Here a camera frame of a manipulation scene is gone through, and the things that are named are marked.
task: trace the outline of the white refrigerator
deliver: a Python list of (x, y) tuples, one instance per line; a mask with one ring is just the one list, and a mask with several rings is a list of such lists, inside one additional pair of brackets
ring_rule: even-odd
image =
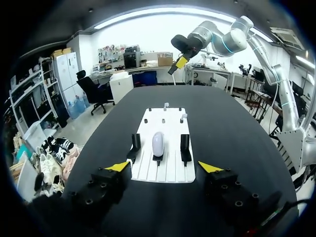
[(65, 104), (74, 103), (76, 95), (83, 96), (83, 90), (77, 84), (77, 75), (79, 71), (76, 53), (68, 53), (56, 57), (54, 60), (55, 75), (58, 78), (60, 90)]

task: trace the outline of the ceiling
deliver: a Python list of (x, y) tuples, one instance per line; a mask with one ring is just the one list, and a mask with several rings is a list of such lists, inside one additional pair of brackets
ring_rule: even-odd
[[(299, 35), (291, 17), (269, 0), (61, 0), (30, 37), (24, 52), (55, 42), (65, 43), (78, 31), (93, 30), (93, 26), (123, 12), (170, 4), (208, 8), (233, 17), (245, 15), (273, 39), (270, 27), (292, 29)], [(288, 51), (299, 53), (291, 48)]]

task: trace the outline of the ceiling light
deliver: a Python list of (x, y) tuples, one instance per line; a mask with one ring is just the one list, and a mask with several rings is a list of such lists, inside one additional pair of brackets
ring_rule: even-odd
[(308, 74), (308, 78), (312, 85), (315, 85), (314, 77), (311, 74)]
[(302, 63), (305, 63), (306, 65), (310, 66), (311, 68), (315, 68), (315, 65), (310, 61), (307, 61), (305, 58), (302, 58), (300, 56), (296, 56), (296, 58), (300, 60)]
[[(119, 22), (119, 21), (127, 20), (127, 19), (134, 18), (134, 17), (144, 16), (144, 15), (148, 15), (148, 14), (155, 14), (155, 13), (161, 13), (161, 14), (163, 14), (163, 13), (196, 14), (196, 15), (200, 15), (200, 16), (206, 16), (206, 17), (220, 19), (220, 20), (223, 20), (223, 21), (226, 21), (229, 23), (233, 23), (234, 21), (236, 21), (236, 18), (226, 16), (226, 15), (221, 14), (221, 13), (212, 12), (212, 11), (205, 11), (205, 10), (200, 10), (200, 9), (195, 9), (195, 8), (187, 8), (187, 7), (159, 7), (159, 8), (151, 8), (151, 9), (146, 9), (146, 10), (135, 11), (135, 12), (131, 12), (131, 13), (127, 13), (127, 14), (118, 16), (118, 17), (114, 17), (110, 20), (107, 20), (107, 21), (95, 26), (94, 28), (99, 30), (103, 27), (112, 25), (112, 24)], [(253, 33), (255, 33), (256, 35), (258, 35), (261, 38), (263, 38), (264, 40), (266, 40), (267, 42), (273, 42), (272, 39), (267, 37), (262, 32), (258, 31), (257, 29), (251, 28), (250, 30)]]

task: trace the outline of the cardboard box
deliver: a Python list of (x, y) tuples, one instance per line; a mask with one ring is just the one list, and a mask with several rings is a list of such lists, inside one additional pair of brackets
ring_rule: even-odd
[(53, 53), (62, 53), (63, 50), (62, 49), (58, 49), (58, 50), (55, 50)]
[(173, 55), (170, 52), (158, 53), (158, 66), (171, 66), (173, 63)]
[(63, 54), (71, 53), (71, 48), (63, 49)]
[(52, 56), (54, 57), (54, 58), (56, 58), (56, 57), (58, 57), (58, 56), (60, 56), (60, 55), (63, 55), (63, 52), (57, 52), (57, 53), (52, 53)]

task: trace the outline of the white cabinet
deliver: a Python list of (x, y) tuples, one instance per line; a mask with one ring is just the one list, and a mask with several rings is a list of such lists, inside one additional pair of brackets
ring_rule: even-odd
[(62, 97), (65, 104), (73, 103), (76, 95), (83, 95), (81, 88), (77, 84), (78, 62), (76, 53), (68, 53), (58, 56), (54, 60), (54, 70), (61, 86)]
[(69, 69), (69, 75), (70, 79), (72, 81), (72, 84), (75, 85), (77, 83), (77, 75), (76, 73), (78, 70), (78, 63), (77, 63), (77, 56), (76, 53), (68, 53), (67, 56), (67, 62), (68, 62), (68, 69)]
[(81, 87), (76, 83), (75, 85), (73, 85), (73, 89), (75, 92), (75, 95), (82, 97), (83, 96), (83, 90), (81, 89)]
[(73, 103), (75, 98), (76, 98), (74, 88), (71, 86), (67, 90), (64, 90), (63, 92), (64, 92), (64, 97), (65, 97), (66, 103), (67, 104), (68, 104), (68, 102)]
[(68, 69), (68, 62), (67, 56), (61, 55), (56, 58), (57, 70), (61, 90), (66, 90), (70, 86), (73, 85), (72, 81), (70, 80), (69, 69)]
[(114, 102), (117, 104), (128, 92), (134, 88), (133, 77), (110, 80), (111, 91)]

